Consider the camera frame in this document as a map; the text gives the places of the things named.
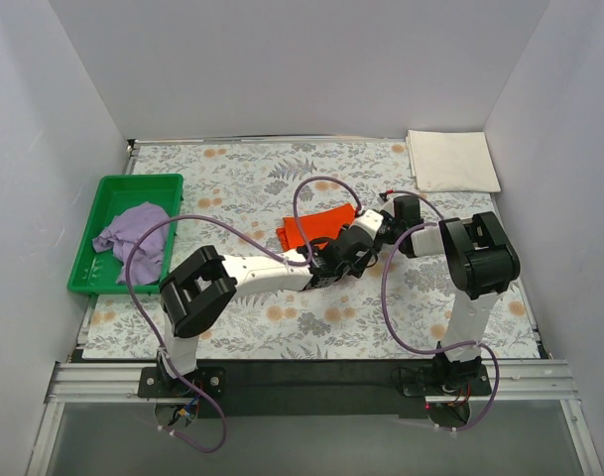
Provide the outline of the orange t shirt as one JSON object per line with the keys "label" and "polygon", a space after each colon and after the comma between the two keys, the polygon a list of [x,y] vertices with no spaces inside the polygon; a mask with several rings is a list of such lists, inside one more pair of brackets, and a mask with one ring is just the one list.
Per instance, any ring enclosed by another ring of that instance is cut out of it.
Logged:
{"label": "orange t shirt", "polygon": [[[302,231],[309,241],[318,238],[335,239],[343,225],[350,225],[355,218],[355,209],[346,203],[327,211],[300,217]],[[304,245],[301,232],[293,217],[285,217],[276,234],[284,251]]]}

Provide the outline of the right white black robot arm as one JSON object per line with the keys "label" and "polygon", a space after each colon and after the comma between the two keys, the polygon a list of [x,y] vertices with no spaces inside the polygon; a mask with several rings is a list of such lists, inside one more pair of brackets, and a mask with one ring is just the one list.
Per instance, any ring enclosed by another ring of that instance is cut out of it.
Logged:
{"label": "right white black robot arm", "polygon": [[420,200],[413,194],[389,200],[381,242],[408,258],[441,255],[446,259],[455,297],[451,319],[443,338],[431,350],[419,350],[402,341],[395,331],[387,306],[385,266],[381,279],[381,309],[391,336],[404,349],[431,358],[430,381],[455,389],[479,377],[483,335],[499,296],[507,291],[521,271],[519,257],[501,222],[492,211],[470,218],[424,222]]}

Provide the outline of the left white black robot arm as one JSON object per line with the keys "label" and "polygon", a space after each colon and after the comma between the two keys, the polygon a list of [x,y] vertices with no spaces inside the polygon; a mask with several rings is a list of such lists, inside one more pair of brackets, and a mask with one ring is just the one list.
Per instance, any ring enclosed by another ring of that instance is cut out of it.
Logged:
{"label": "left white black robot arm", "polygon": [[212,246],[197,249],[160,286],[166,331],[159,365],[172,380],[193,372],[200,334],[235,299],[321,289],[346,276],[361,277],[378,250],[379,229],[357,219],[322,248],[291,249],[281,255],[282,261],[224,256]]}

